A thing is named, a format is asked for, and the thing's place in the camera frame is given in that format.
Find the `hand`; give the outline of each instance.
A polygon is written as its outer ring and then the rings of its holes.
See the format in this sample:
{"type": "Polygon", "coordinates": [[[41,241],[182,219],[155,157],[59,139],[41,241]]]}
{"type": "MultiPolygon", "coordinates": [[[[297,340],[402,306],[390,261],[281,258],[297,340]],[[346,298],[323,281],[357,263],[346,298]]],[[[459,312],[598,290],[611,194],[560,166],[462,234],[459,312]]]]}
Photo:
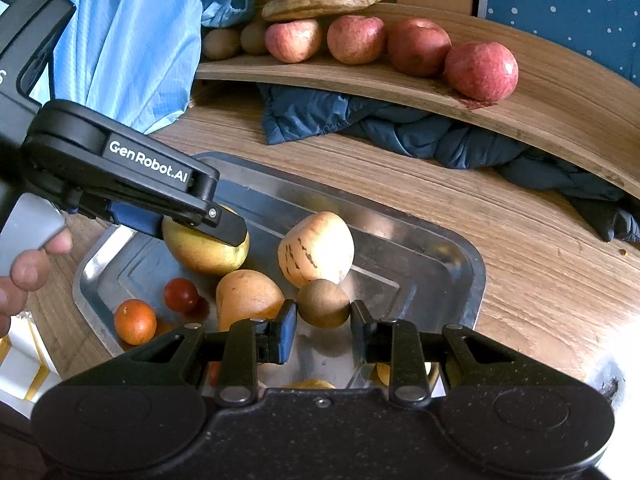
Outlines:
{"type": "Polygon", "coordinates": [[[71,232],[62,231],[44,250],[24,251],[11,266],[11,276],[0,278],[0,337],[9,332],[10,316],[19,314],[27,303],[27,293],[41,288],[49,277],[49,255],[71,250],[71,232]]]}

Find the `stainless steel tray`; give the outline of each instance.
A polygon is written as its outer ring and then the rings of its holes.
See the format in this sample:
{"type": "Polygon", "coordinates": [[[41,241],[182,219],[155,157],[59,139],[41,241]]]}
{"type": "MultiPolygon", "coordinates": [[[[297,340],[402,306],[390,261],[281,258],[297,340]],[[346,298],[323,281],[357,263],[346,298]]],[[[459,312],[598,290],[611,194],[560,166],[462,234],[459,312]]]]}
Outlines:
{"type": "MultiPolygon", "coordinates": [[[[338,189],[223,153],[200,160],[220,171],[217,200],[247,222],[250,250],[244,268],[274,280],[286,298],[296,289],[277,263],[280,239],[304,217],[332,211],[349,225],[355,245],[350,273],[341,283],[351,299],[364,300],[375,318],[399,317],[424,332],[447,323],[473,327],[484,293],[485,269],[469,241],[437,225],[338,189]]],[[[194,281],[212,306],[208,330],[216,329],[213,298],[217,279],[194,275],[171,256],[164,242],[126,227],[111,227],[87,254],[74,280],[74,300],[98,338],[113,355],[128,345],[114,330],[113,313],[129,298],[151,304],[174,326],[186,322],[164,306],[164,284],[176,276],[194,281]]],[[[349,323],[334,330],[298,320],[291,358],[283,366],[261,365],[266,386],[308,378],[337,388],[360,387],[370,367],[351,353],[349,323]]]]}

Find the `screw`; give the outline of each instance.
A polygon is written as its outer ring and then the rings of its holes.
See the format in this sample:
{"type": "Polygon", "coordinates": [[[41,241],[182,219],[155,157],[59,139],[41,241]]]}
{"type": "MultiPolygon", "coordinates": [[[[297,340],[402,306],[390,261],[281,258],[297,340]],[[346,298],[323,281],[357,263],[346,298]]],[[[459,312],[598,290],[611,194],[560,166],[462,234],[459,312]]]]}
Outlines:
{"type": "Polygon", "coordinates": [[[404,402],[419,402],[424,400],[427,396],[427,392],[420,386],[400,386],[395,395],[398,399],[404,400],[404,402]]]}
{"type": "Polygon", "coordinates": [[[230,404],[240,404],[251,399],[251,391],[244,386],[227,386],[220,392],[220,399],[230,404]]]}
{"type": "Polygon", "coordinates": [[[317,399],[314,399],[314,402],[318,408],[328,408],[331,405],[331,401],[324,397],[318,397],[317,399]]]}

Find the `red apple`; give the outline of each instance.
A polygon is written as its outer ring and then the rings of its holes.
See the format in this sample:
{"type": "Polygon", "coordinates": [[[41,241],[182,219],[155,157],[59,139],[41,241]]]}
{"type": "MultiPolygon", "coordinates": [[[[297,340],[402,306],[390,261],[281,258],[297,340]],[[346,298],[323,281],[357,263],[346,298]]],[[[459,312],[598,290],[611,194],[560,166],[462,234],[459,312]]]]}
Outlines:
{"type": "Polygon", "coordinates": [[[299,63],[320,50],[322,27],[317,20],[273,23],[264,33],[264,44],[281,62],[299,63]]]}
{"type": "Polygon", "coordinates": [[[449,84],[472,99],[495,103],[518,85],[518,63],[500,43],[466,43],[451,49],[445,63],[449,84]]]}
{"type": "Polygon", "coordinates": [[[447,31],[427,18],[408,18],[396,24],[387,44],[391,66],[407,75],[435,77],[442,73],[451,49],[447,31]]]}
{"type": "Polygon", "coordinates": [[[329,26],[326,42],[329,52],[341,63],[372,63],[385,48],[385,22],[375,16],[341,16],[329,26]]]}

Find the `wooden shelf edge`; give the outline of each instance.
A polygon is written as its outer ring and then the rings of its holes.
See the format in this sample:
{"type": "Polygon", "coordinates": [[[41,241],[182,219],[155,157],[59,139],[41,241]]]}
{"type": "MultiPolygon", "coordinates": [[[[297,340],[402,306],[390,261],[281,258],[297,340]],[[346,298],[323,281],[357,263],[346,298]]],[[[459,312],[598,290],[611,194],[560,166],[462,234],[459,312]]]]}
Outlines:
{"type": "Polygon", "coordinates": [[[628,80],[562,46],[472,16],[396,4],[364,13],[387,23],[424,16],[454,43],[500,41],[518,61],[518,88],[496,105],[473,109],[441,81],[399,74],[384,61],[345,66],[327,55],[299,64],[271,56],[204,62],[196,79],[317,88],[420,108],[526,142],[640,198],[640,89],[628,80]]]}

